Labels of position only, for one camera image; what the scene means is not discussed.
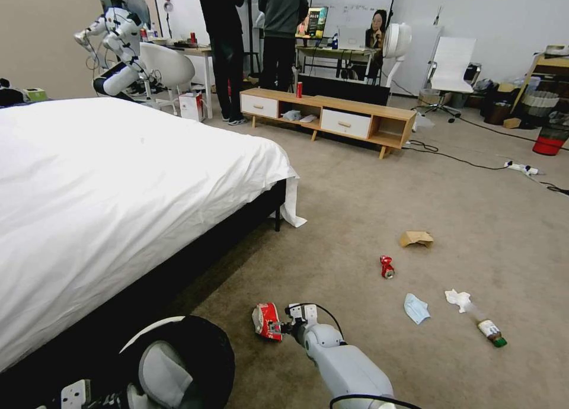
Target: long hair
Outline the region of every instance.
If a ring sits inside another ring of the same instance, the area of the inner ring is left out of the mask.
[[[387,12],[384,9],[378,9],[372,16],[372,21],[375,18],[375,15],[381,15],[381,27],[379,27],[380,31],[385,33],[385,26],[387,25]],[[369,24],[369,29],[373,31],[373,27]]]

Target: wooden tv stand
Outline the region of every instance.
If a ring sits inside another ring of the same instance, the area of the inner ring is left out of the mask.
[[[317,119],[310,123],[283,119],[281,115],[289,109],[300,110],[303,116],[314,114]],[[241,92],[241,111],[252,115],[253,127],[257,117],[265,117],[312,129],[312,141],[320,131],[381,145],[379,158],[393,148],[401,149],[415,122],[415,111],[323,96],[297,98],[258,88]]]

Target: beige carpet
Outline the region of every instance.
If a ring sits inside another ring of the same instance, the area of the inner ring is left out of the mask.
[[[392,105],[411,107],[394,98]],[[465,117],[482,122],[477,111]],[[569,153],[545,157],[530,142],[429,114],[436,126],[412,138],[444,153],[498,167],[513,158],[569,188]],[[221,326],[236,356],[229,408],[324,408],[330,395],[314,364],[288,337],[253,332],[251,310],[273,301],[314,301],[340,321],[345,338],[390,378],[397,398],[423,408],[566,407],[569,400],[569,199],[512,170],[489,171],[432,154],[373,149],[284,127],[230,127],[269,138],[301,181],[298,213],[308,223],[275,233],[267,221],[169,308]],[[535,131],[512,133],[534,136]],[[434,245],[401,248],[400,233],[428,230]],[[378,259],[394,259],[394,279]],[[494,348],[444,291],[455,288],[489,314],[508,340]],[[415,325],[407,292],[429,304]],[[321,314],[322,322],[330,321]]]

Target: blue face mask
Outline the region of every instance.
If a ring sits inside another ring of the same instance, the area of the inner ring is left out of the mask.
[[[408,293],[405,296],[405,302],[403,304],[403,308],[405,312],[411,319],[416,323],[419,324],[427,317],[431,317],[427,310],[428,304],[425,301],[421,301],[418,297],[413,295],[412,293]]]

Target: gray hoodie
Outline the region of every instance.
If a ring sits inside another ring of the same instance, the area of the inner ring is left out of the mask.
[[[296,27],[308,14],[308,0],[259,0],[265,13],[265,36],[294,39]]]

